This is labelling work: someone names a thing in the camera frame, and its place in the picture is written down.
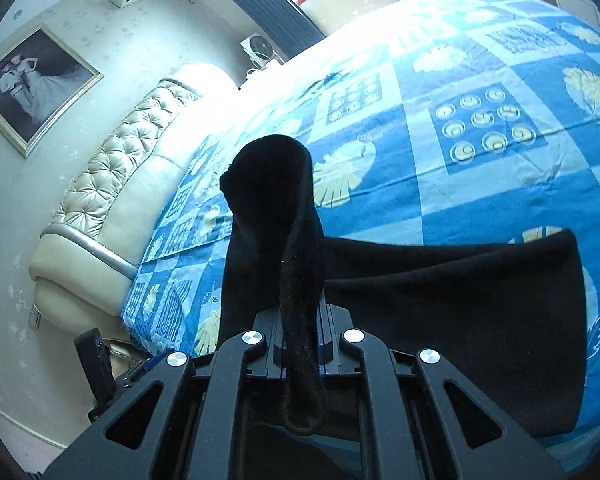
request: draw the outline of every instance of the black metal frame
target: black metal frame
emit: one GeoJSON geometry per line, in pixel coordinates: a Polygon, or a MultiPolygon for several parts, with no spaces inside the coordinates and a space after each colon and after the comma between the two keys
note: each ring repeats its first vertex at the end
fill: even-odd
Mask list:
{"type": "MultiPolygon", "coordinates": [[[[389,350],[368,333],[355,342],[345,336],[352,328],[347,310],[321,301],[319,373],[328,392],[356,393],[354,438],[365,480],[566,479],[559,464],[444,357],[426,362],[420,354],[389,350]]],[[[45,480],[241,479],[249,421],[276,416],[272,410],[262,417],[257,398],[277,406],[285,376],[279,312],[258,314],[253,330],[262,336],[251,339],[254,344],[245,342],[248,333],[238,334],[207,356],[169,350],[131,369],[114,394],[98,386],[102,368],[86,366],[92,388],[109,399],[45,480]]],[[[92,331],[78,342],[83,363],[104,362],[97,339],[92,331]]],[[[337,426],[328,423],[321,433],[337,436],[337,426]]]]}

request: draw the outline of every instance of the picture frame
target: picture frame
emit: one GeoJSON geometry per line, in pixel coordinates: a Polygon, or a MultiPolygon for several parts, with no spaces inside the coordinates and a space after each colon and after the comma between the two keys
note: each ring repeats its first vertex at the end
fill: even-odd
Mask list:
{"type": "Polygon", "coordinates": [[[3,51],[0,132],[28,157],[103,74],[44,25],[30,28],[3,51]]]}

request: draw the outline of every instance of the screw head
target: screw head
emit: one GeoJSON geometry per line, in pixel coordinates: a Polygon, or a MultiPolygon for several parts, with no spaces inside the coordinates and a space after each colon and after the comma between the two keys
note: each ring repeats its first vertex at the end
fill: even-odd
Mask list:
{"type": "Polygon", "coordinates": [[[359,343],[365,338],[365,333],[362,330],[358,330],[357,328],[351,328],[347,330],[343,335],[344,341],[349,341],[350,343],[359,343]]]}
{"type": "Polygon", "coordinates": [[[262,341],[262,334],[256,330],[249,330],[242,334],[242,340],[247,343],[247,345],[257,345],[262,341]]]}
{"type": "Polygon", "coordinates": [[[434,365],[440,361],[440,354],[431,348],[420,352],[420,360],[429,365],[434,365]]]}
{"type": "Polygon", "coordinates": [[[184,352],[173,352],[167,356],[167,362],[171,366],[182,366],[187,362],[187,355],[184,352]]]}

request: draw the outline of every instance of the tufted headboard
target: tufted headboard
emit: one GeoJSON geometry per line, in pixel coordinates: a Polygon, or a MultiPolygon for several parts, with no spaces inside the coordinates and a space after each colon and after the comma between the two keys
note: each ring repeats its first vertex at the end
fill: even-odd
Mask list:
{"type": "Polygon", "coordinates": [[[107,213],[126,182],[180,110],[197,98],[170,80],[161,81],[102,143],[66,192],[52,222],[98,240],[107,213]]]}
{"type": "Polygon", "coordinates": [[[107,137],[66,192],[29,264],[34,304],[72,333],[125,340],[120,308],[155,223],[209,134],[239,95],[218,67],[164,78],[107,137]]]}

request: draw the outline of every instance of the patterned blanket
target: patterned blanket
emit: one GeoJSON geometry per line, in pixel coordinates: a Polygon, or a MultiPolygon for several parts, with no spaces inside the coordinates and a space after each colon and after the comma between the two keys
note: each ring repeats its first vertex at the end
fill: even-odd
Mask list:
{"type": "Polygon", "coordinates": [[[122,315],[152,353],[214,350],[232,226],[218,179],[241,147],[273,133],[309,149],[329,236],[514,244],[571,228],[589,345],[580,420],[565,440],[590,442],[600,425],[598,31],[539,0],[405,0],[291,60],[252,113],[202,143],[156,226],[122,315]]]}

